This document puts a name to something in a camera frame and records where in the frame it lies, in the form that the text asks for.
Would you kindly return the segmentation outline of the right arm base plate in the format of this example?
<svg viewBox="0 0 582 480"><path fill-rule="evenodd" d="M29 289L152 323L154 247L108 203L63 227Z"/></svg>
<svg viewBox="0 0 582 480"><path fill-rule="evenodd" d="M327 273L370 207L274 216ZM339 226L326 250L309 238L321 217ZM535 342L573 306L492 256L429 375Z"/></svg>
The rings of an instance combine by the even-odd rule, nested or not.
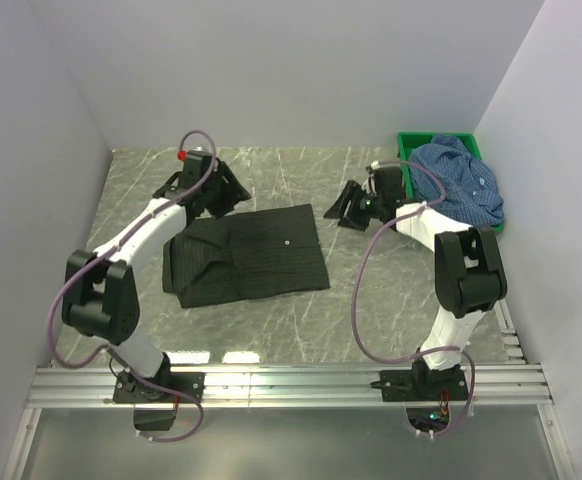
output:
<svg viewBox="0 0 582 480"><path fill-rule="evenodd" d="M474 385L456 366L442 374L414 369L382 370L370 386L384 403L403 403L408 425L416 436L433 440L450 432L469 414Z"/></svg>

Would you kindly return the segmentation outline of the black pinstripe long sleeve shirt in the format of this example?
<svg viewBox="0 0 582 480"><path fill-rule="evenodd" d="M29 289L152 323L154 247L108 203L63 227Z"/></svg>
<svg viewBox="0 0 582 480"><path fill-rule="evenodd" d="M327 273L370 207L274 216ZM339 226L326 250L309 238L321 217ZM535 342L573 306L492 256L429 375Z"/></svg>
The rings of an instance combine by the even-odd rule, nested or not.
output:
<svg viewBox="0 0 582 480"><path fill-rule="evenodd" d="M162 289L184 309L329 287L309 204L199 219L163 249Z"/></svg>

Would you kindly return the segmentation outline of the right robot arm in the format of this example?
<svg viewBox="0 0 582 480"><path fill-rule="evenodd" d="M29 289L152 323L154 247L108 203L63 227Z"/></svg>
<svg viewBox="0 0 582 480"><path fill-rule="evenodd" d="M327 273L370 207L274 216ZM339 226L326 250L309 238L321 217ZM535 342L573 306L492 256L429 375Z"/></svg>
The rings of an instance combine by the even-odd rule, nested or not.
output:
<svg viewBox="0 0 582 480"><path fill-rule="evenodd" d="M408 371L381 373L374 387L384 400L467 400L472 382L460 363L480 320L507 293L507 280L492 227L475 227L437 211L446 198L440 180L432 200L408 196L404 161L375 162L367 180L348 181L325 212L339 227L364 231L371 220L430 250L434 255L434 291L439 309L430 333L413 355Z"/></svg>

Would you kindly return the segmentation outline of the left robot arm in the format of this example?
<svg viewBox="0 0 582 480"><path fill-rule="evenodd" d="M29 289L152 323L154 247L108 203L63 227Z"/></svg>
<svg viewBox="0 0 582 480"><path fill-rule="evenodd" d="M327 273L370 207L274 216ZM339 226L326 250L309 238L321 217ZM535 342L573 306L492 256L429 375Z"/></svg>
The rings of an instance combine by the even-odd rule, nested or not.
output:
<svg viewBox="0 0 582 480"><path fill-rule="evenodd" d="M94 251L75 251L67 260L65 284L53 305L65 325L103 340L104 349L150 402L172 390L170 360L139 331L135 276L168 241L202 213L221 218L249 199L230 168L204 151L179 151L181 170L152 195L123 230Z"/></svg>

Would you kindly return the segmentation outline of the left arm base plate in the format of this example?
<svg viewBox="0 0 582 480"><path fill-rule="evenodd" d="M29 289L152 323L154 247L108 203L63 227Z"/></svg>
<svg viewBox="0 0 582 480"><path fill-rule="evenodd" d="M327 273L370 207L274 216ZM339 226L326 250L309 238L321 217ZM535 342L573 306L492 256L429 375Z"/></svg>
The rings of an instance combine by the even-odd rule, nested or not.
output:
<svg viewBox="0 0 582 480"><path fill-rule="evenodd" d="M156 389L122 371L117 375L112 403L134 407L133 424L140 432L167 432L174 426L180 405L201 402L204 380L201 372L170 373Z"/></svg>

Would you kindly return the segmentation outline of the aluminium mounting rail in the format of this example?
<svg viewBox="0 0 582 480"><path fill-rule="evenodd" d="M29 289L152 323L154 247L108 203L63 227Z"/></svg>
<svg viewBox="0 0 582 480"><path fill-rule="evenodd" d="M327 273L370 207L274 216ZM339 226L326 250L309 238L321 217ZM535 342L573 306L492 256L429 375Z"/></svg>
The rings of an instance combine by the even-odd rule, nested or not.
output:
<svg viewBox="0 0 582 480"><path fill-rule="evenodd" d="M363 236L329 235L331 286L314 293L182 310L161 262L139 276L142 325L174 366L205 376L203 406L181 407L182 442L154 445L112 401L103 360L39 369L10 479L572 479L576 473L541 366L529 363L504 305L479 325L469 410L439 437L413 429L373 382L357 348L349 295Z"/></svg>

